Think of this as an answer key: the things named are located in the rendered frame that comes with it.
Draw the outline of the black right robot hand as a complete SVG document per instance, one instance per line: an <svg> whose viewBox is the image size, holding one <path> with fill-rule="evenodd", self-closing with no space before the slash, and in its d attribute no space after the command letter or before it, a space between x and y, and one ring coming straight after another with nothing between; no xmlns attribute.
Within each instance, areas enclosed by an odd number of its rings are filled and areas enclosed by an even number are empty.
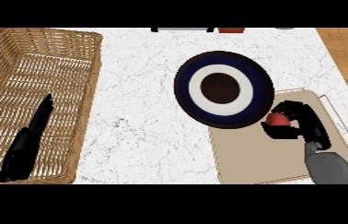
<svg viewBox="0 0 348 224"><path fill-rule="evenodd" d="M316 142L318 150L327 150L331 147L328 135L312 108L299 101L284 100L271 110L272 113L280 113L287 120L296 121L299 127L290 125L271 125L262 122L262 129L272 139L296 139L303 137L305 142Z"/></svg>

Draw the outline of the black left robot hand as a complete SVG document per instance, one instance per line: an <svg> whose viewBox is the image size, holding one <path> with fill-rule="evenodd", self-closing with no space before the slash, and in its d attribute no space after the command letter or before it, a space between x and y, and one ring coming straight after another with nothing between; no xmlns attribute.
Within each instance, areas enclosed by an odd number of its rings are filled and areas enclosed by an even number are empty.
<svg viewBox="0 0 348 224"><path fill-rule="evenodd" d="M41 136L53 112L51 95L47 95L33 113L27 127L23 127L11 141L2 159L0 183L25 180L32 172L39 150Z"/></svg>

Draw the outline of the red bell pepper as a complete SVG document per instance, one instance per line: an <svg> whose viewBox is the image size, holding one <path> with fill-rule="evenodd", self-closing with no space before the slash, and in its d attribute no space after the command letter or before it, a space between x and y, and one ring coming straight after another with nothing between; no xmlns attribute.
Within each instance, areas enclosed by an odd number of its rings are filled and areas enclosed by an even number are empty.
<svg viewBox="0 0 348 224"><path fill-rule="evenodd" d="M269 126L290 126L290 121L281 113L272 112L266 116L266 124Z"/></svg>

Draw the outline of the beige tray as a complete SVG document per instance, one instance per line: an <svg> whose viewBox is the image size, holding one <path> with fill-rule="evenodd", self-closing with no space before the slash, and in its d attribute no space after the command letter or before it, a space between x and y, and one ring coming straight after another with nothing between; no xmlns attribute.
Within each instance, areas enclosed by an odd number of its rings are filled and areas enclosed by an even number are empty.
<svg viewBox="0 0 348 224"><path fill-rule="evenodd" d="M311 106L331 142L327 152L336 152L348 160L348 128L328 98L308 89L297 89L275 92L272 105L283 100L296 100ZM224 184L281 183L308 177L303 138L271 139L262 130L263 121L238 129L209 128L216 178Z"/></svg>

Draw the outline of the dark blue and white plate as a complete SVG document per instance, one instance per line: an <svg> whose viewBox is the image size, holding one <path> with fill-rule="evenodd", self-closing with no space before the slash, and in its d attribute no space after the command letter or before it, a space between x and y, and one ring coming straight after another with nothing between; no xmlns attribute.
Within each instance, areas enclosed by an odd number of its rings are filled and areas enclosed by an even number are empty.
<svg viewBox="0 0 348 224"><path fill-rule="evenodd" d="M188 116L221 129L255 124L269 111L274 88L260 65L238 53L193 56L173 79L176 102Z"/></svg>

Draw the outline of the wicker basket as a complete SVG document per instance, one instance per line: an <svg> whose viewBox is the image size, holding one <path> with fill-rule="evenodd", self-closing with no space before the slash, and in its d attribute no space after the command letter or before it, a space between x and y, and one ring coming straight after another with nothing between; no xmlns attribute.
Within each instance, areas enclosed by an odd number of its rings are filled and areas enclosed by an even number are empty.
<svg viewBox="0 0 348 224"><path fill-rule="evenodd" d="M76 178L101 35L0 28L0 184Z"/></svg>

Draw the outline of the grey and black appliance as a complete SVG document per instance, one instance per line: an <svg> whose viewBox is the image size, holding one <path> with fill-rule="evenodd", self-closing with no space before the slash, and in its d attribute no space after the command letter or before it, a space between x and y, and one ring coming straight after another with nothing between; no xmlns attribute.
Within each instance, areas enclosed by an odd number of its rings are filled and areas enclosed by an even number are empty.
<svg viewBox="0 0 348 224"><path fill-rule="evenodd" d="M200 30L204 32L213 32L215 28L150 28L150 32L159 32L160 30Z"/></svg>

